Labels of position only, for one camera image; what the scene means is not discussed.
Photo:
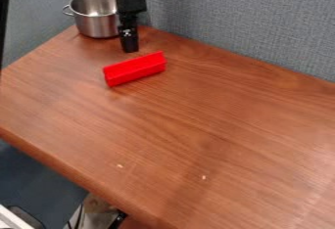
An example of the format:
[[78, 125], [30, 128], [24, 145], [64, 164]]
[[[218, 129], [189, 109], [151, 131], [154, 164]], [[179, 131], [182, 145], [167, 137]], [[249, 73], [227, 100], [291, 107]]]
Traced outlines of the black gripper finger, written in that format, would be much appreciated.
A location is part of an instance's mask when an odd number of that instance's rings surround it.
[[138, 17], [133, 14], [119, 15], [119, 38], [123, 51], [134, 53], [139, 51]]

